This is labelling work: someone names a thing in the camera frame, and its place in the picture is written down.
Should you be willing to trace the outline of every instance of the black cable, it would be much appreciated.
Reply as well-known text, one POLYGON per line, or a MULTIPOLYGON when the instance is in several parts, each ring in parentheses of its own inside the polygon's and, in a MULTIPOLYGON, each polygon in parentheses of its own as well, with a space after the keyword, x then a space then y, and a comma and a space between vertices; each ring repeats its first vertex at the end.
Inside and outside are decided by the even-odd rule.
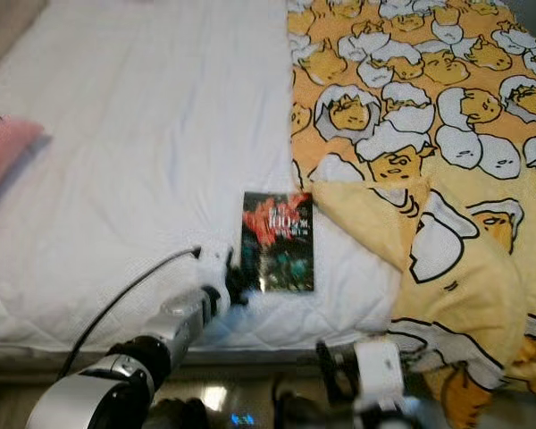
POLYGON ((188 248, 186 250, 182 250, 181 252, 175 253, 173 255, 170 255, 169 257, 166 257, 163 259, 159 264, 153 266, 149 271, 141 274, 137 279, 135 279, 133 282, 131 282, 129 285, 125 287, 105 308, 97 314, 96 318, 93 319, 93 321, 89 324, 89 326, 86 328, 86 330, 80 335, 77 341, 75 341, 75 344, 73 345, 73 349, 71 349, 70 354, 65 359, 65 362, 63 363, 62 370, 57 375, 57 379, 60 380, 64 378, 71 369, 71 364, 73 364, 73 361, 78 356, 78 353, 80 352, 81 346, 83 346, 83 343, 86 342, 88 339, 88 336, 93 332, 94 329, 96 329, 96 326, 101 322, 101 320, 107 315, 109 310, 111 310, 115 304, 117 304, 125 295, 127 295, 130 290, 135 288, 138 284, 140 284, 142 281, 144 281, 149 275, 153 274, 155 271, 159 270, 164 265, 169 264, 171 261, 179 258, 184 257, 185 255, 192 254, 194 257, 198 258, 200 255, 200 247, 196 248, 188 248))

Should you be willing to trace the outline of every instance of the yellow blanket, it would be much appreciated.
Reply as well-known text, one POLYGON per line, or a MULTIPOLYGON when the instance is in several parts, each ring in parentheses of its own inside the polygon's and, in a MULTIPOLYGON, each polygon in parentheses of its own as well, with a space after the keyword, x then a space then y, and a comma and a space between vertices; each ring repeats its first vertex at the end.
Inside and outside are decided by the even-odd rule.
POLYGON ((536 393, 536 38, 498 0, 288 11, 298 186, 402 271, 404 363, 456 428, 536 393))

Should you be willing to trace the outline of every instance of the white mattress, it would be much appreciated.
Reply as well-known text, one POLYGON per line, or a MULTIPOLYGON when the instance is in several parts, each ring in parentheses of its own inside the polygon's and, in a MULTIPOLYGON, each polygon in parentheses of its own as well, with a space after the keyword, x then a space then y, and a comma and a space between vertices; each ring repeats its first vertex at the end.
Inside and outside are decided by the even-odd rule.
MULTIPOLYGON (((51 141, 0 189, 0 357, 63 351, 127 282, 191 244, 239 246, 245 189, 293 190, 285 2, 52 0, 0 64, 0 114, 51 141)), ((389 320, 399 274, 316 211, 315 293, 255 294, 197 349, 311 349, 389 320)), ((137 333, 195 266, 123 300, 137 333)))

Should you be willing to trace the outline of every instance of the book cover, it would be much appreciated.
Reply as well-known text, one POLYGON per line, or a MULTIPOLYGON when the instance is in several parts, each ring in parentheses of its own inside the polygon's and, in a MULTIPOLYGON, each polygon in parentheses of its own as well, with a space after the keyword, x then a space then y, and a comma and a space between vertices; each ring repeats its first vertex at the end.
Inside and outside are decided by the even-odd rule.
POLYGON ((242 271, 262 292, 314 290, 311 194, 246 192, 242 213, 242 271))

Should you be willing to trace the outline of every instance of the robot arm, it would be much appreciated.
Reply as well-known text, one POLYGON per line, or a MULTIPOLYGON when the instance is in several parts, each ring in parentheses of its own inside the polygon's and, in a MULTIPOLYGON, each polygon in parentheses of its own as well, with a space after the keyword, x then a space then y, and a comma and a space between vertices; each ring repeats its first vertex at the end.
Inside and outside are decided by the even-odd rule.
POLYGON ((241 290, 234 284, 230 257, 228 253, 221 259, 216 252, 205 260, 201 280, 214 287, 202 286, 165 301, 140 336, 114 345, 94 365, 55 383, 34 407, 26 429, 141 428, 155 392, 179 366, 190 343, 237 301, 233 297, 241 290))

